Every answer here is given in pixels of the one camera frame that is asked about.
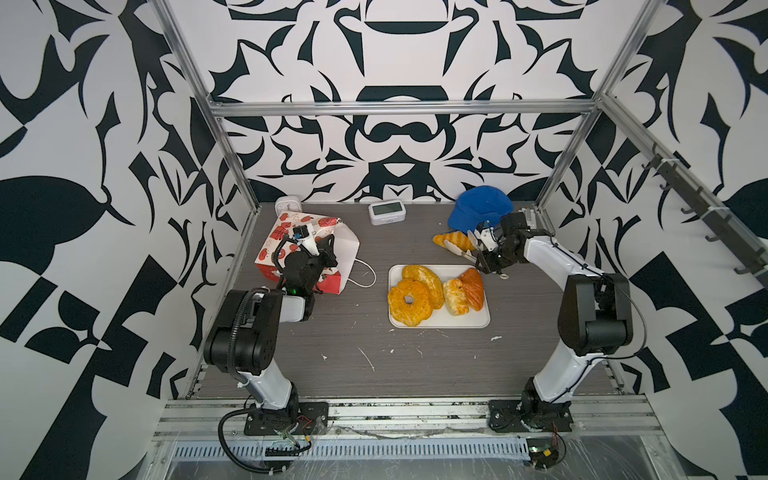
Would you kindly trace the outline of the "orange fake croissant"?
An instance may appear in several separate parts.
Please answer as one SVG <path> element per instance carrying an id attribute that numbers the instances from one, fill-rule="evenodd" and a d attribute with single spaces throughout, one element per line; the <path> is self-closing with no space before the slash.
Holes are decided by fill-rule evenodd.
<path id="1" fill-rule="evenodd" d="M 469 268 L 459 276 L 462 288 L 470 308 L 480 311 L 485 304 L 485 291 L 482 275 L 475 268 Z"/>

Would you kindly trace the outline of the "striped yellow fake croissant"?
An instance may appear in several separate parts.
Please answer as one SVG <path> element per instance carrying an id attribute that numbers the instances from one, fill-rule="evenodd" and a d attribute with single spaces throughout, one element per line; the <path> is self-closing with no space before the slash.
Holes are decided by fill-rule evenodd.
<path id="1" fill-rule="evenodd" d="M 470 238 L 465 233 L 460 231 L 435 235 L 433 237 L 433 242 L 445 249 L 456 247 L 461 252 L 472 252 L 476 250 Z"/>

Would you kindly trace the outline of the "red white paper bag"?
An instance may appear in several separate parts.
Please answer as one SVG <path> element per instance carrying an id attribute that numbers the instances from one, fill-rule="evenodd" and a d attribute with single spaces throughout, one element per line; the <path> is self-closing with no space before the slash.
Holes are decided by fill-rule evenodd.
<path id="1" fill-rule="evenodd" d="M 359 248 L 358 237 L 339 217 L 283 210 L 254 263 L 267 279 L 277 282 L 288 272 L 290 257 L 322 257 L 325 266 L 316 287 L 340 295 L 350 281 Z"/>

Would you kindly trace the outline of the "sesame oval fake bread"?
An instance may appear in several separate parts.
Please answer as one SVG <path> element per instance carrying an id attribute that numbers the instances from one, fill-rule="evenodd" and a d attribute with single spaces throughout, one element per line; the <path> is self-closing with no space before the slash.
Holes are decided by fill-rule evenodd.
<path id="1" fill-rule="evenodd" d="M 433 310 L 443 307 L 445 303 L 443 283 L 431 269 L 422 265 L 407 265 L 403 269 L 402 278 L 419 281 L 425 285 Z"/>

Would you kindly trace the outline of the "yellow fake bread roll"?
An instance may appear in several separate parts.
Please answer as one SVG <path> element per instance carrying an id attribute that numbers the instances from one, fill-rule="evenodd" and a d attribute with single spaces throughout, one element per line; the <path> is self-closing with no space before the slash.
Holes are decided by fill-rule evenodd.
<path id="1" fill-rule="evenodd" d="M 403 279 L 389 291 L 388 305 L 392 318 L 407 327 L 419 326 L 433 313 L 429 289 L 413 279 Z"/>

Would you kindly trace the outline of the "metal white-tipped tongs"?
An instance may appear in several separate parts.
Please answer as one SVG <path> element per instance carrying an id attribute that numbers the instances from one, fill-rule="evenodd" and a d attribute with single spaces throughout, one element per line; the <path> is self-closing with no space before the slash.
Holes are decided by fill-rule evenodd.
<path id="1" fill-rule="evenodd" d="M 482 273 L 495 273 L 502 279 L 509 278 L 506 273 L 502 272 L 502 269 L 510 266 L 511 261 L 503 257 L 502 241 L 496 238 L 492 227 L 436 235 L 433 242 L 472 261 L 475 268 Z"/>

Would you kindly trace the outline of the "pale split fake bun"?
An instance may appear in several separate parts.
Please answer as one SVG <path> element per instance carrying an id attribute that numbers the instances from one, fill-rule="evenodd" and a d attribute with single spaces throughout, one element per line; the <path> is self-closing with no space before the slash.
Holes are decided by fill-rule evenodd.
<path id="1" fill-rule="evenodd" d="M 451 279 L 443 284 L 443 297 L 446 308 L 452 316 L 462 316 L 470 311 L 469 301 L 459 278 Z"/>

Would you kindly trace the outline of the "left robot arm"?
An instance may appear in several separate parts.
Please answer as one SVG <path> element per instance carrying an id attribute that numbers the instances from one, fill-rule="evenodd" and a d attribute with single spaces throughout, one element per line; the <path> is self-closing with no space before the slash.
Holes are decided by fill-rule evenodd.
<path id="1" fill-rule="evenodd" d="M 203 347 L 204 361 L 255 400 L 245 413 L 274 429 L 293 425 L 299 416 L 297 389 L 274 359 L 279 327 L 310 318 L 323 271 L 338 265 L 333 234 L 314 247 L 311 241 L 299 233 L 284 235 L 271 256 L 280 274 L 277 286 L 229 291 Z"/>

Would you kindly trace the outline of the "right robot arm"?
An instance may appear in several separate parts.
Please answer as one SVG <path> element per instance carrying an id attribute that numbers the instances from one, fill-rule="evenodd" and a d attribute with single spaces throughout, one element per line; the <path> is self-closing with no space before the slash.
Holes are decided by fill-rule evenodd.
<path id="1" fill-rule="evenodd" d="M 473 235 L 481 272 L 502 274 L 507 267 L 528 263 L 562 290 L 555 350 L 526 383 L 511 418 L 496 408 L 490 425 L 497 431 L 516 422 L 531 430 L 556 426 L 566 420 L 573 394 L 593 367 L 633 340 L 628 281 L 589 265 L 546 231 L 530 228 L 523 212 L 503 216 L 496 226 L 482 222 Z"/>

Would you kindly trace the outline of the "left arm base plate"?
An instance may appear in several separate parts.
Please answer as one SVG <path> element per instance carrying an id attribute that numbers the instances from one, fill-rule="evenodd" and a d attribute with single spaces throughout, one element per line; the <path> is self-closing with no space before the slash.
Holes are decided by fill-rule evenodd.
<path id="1" fill-rule="evenodd" d="M 327 402 L 289 403 L 280 410 L 248 409 L 244 427 L 246 436 L 266 436 L 287 431 L 299 435 L 310 435 L 326 426 L 329 416 Z"/>

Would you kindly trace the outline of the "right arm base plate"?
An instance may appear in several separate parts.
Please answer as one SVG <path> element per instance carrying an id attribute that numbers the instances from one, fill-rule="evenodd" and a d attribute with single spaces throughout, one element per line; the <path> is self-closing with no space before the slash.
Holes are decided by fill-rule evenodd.
<path id="1" fill-rule="evenodd" d="M 571 432 L 570 402 L 526 403 L 523 400 L 488 402 L 488 427 L 497 433 Z"/>

